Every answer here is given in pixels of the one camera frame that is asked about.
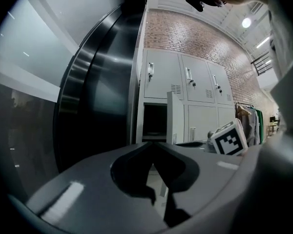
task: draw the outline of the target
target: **brick wall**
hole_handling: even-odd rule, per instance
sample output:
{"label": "brick wall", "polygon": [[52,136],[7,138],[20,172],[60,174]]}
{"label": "brick wall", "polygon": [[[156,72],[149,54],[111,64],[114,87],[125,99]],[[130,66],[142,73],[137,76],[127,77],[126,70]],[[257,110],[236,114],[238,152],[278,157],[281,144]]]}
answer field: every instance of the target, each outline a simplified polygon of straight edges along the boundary
{"label": "brick wall", "polygon": [[149,10],[146,21],[145,48],[178,51],[224,66],[234,103],[250,103],[260,109],[266,126],[276,104],[259,88],[255,69],[234,40],[198,19],[176,12]]}

